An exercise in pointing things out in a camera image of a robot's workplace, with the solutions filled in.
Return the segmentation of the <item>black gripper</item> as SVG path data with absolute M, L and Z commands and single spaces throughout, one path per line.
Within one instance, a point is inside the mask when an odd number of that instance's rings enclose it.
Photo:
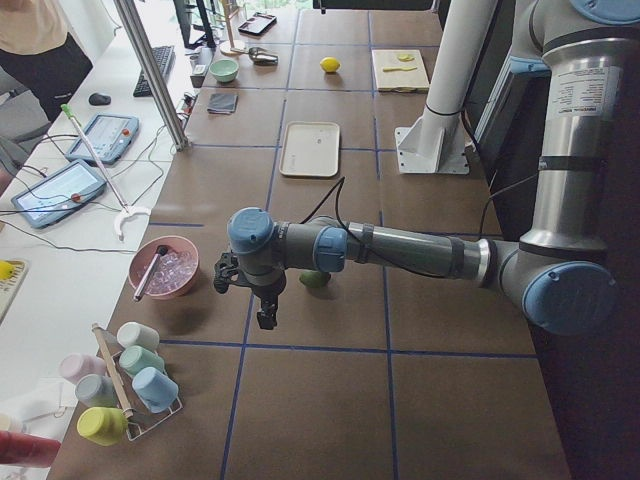
M 250 253 L 223 252 L 214 266 L 213 285 L 218 293 L 225 293 L 230 286 L 249 288 L 260 298 L 256 314 L 259 328 L 273 330 L 277 326 L 275 312 L 278 296 L 286 287 L 286 276 L 273 261 L 270 247 Z

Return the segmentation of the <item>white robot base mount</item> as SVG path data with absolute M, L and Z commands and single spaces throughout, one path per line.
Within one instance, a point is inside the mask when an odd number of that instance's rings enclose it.
M 422 115 L 395 129 L 402 174 L 466 175 L 461 113 L 498 2 L 450 3 Z

